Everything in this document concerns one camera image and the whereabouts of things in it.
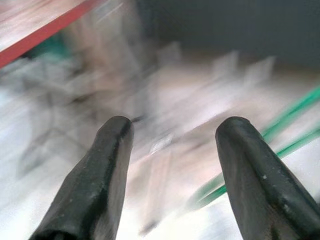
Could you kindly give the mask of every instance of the red metal beam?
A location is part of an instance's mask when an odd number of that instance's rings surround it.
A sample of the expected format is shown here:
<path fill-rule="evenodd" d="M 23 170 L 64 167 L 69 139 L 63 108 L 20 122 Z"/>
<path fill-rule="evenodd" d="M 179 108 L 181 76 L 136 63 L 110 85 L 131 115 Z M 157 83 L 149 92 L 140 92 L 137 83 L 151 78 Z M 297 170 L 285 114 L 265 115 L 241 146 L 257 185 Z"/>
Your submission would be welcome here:
<path fill-rule="evenodd" d="M 52 35 L 59 32 L 72 22 L 79 19 L 85 13 L 90 11 L 101 0 L 85 0 L 73 9 L 67 11 L 61 16 L 57 17 L 45 26 L 37 29 L 28 36 L 22 38 L 10 47 L 7 47 L 0 52 L 0 68 L 9 64 L 28 50 L 42 43 Z"/>

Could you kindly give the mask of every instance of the green cable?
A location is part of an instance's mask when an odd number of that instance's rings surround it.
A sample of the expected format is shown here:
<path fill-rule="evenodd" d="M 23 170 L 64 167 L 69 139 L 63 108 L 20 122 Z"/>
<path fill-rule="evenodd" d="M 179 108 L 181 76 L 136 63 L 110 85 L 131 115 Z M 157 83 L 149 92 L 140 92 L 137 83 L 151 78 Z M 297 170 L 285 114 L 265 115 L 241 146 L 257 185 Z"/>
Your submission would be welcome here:
<path fill-rule="evenodd" d="M 313 129 L 312 131 L 295 140 L 293 143 L 278 151 L 276 155 L 279 158 L 283 158 L 294 152 L 295 150 L 301 148 L 302 146 L 317 139 L 318 137 L 320 137 L 320 125 L 316 129 Z M 201 209 L 225 194 L 227 192 L 226 185 L 222 185 L 218 189 L 216 189 L 217 186 L 223 183 L 223 179 L 221 181 L 221 177 L 222 173 L 214 177 L 209 182 L 205 183 L 199 190 L 197 190 L 195 194 L 193 194 L 187 201 L 185 209 L 187 211 L 195 211 Z"/>
<path fill-rule="evenodd" d="M 288 126 L 298 115 L 306 111 L 312 104 L 320 101 L 320 86 L 299 99 L 292 107 L 284 111 L 263 132 L 262 136 L 266 142 L 270 142 L 279 132 Z"/>
<path fill-rule="evenodd" d="M 307 134 L 298 138 L 293 143 L 289 144 L 288 146 L 286 146 L 283 149 L 281 149 L 280 151 L 278 151 L 276 153 L 276 155 L 279 158 L 283 158 L 283 157 L 289 155 L 290 153 L 294 152 L 295 150 L 301 148 L 302 146 L 310 143 L 312 140 L 315 140 L 318 137 L 320 137 L 320 125 L 316 129 L 308 132 Z"/>

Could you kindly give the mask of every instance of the floor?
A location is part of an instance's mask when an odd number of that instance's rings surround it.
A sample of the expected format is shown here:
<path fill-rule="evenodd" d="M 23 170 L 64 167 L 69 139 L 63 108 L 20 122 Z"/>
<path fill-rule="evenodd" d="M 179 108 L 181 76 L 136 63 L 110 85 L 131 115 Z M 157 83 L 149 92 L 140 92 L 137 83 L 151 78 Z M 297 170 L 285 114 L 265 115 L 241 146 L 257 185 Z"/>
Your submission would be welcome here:
<path fill-rule="evenodd" d="M 179 214 L 188 197 L 221 172 L 215 129 L 227 117 L 242 116 L 262 130 L 318 86 L 320 72 L 273 66 L 272 58 L 250 62 L 237 52 L 196 57 L 182 54 L 175 44 L 158 57 L 159 67 L 143 90 L 120 94 L 106 87 L 85 99 L 70 95 L 87 87 L 100 89 L 91 85 L 92 72 L 70 77 L 69 68 L 46 63 L 47 87 L 41 84 L 41 60 L 21 59 L 1 72 L 1 239 L 27 239 L 99 126 L 113 115 L 138 117 L 140 106 L 134 107 L 145 100 L 147 115 L 134 124 L 117 239 L 242 239 L 226 194 L 205 208 Z M 319 119 L 318 103 L 271 147 L 282 148 Z M 316 199 L 319 156 L 318 138 L 283 159 Z"/>

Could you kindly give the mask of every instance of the dark wall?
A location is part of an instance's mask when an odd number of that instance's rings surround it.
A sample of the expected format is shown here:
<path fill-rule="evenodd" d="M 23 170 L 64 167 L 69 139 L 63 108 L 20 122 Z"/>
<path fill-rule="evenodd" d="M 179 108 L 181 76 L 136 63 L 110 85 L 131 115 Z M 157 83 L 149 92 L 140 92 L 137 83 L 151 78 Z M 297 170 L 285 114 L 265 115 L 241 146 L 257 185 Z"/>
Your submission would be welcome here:
<path fill-rule="evenodd" d="M 320 0 L 137 1 L 150 36 L 159 40 L 320 66 Z"/>

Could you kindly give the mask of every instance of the blurry table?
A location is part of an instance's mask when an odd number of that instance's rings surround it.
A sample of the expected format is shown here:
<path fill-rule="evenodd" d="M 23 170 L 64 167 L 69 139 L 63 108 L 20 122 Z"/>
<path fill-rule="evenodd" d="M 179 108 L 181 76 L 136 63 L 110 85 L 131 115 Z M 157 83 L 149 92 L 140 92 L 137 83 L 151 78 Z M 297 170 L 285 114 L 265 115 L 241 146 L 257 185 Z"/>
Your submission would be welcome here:
<path fill-rule="evenodd" d="M 0 68 L 65 28 L 102 0 L 0 3 Z"/>

